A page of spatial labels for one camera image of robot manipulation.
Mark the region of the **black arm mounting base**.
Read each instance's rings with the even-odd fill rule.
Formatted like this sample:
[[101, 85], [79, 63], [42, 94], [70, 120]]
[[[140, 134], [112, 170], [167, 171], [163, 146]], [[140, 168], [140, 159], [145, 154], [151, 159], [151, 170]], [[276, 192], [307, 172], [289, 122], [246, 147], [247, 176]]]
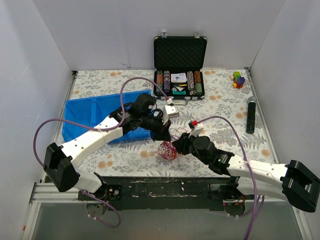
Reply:
[[245, 212], [246, 198], [232, 191], [227, 195], [231, 178], [212, 177], [103, 177], [96, 193], [80, 192], [80, 201], [94, 198], [108, 202], [116, 210], [207, 209]]

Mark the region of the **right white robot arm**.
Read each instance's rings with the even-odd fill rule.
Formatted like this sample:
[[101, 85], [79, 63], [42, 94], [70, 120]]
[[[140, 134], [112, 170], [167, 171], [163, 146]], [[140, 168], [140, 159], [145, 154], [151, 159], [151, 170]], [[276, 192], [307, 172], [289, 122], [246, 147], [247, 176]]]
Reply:
[[261, 195], [288, 201], [295, 208], [314, 213], [320, 197], [320, 179], [302, 162], [288, 164], [245, 161], [239, 155], [215, 147], [207, 136], [183, 133], [173, 141], [176, 151], [191, 154], [216, 174], [236, 177], [226, 186], [227, 195]]

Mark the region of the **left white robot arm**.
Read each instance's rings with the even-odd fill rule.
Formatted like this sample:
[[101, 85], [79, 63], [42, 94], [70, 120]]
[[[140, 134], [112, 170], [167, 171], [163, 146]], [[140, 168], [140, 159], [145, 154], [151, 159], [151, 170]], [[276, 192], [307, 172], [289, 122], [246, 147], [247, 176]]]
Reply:
[[72, 188], [87, 191], [95, 200], [103, 199], [108, 186], [95, 172], [79, 169], [82, 162], [106, 144], [142, 128], [154, 141], [169, 141], [170, 119], [178, 109], [168, 99], [163, 109], [156, 108], [157, 100], [146, 93], [135, 102], [126, 103], [111, 112], [97, 126], [62, 145], [50, 144], [45, 153], [43, 169], [59, 192]]

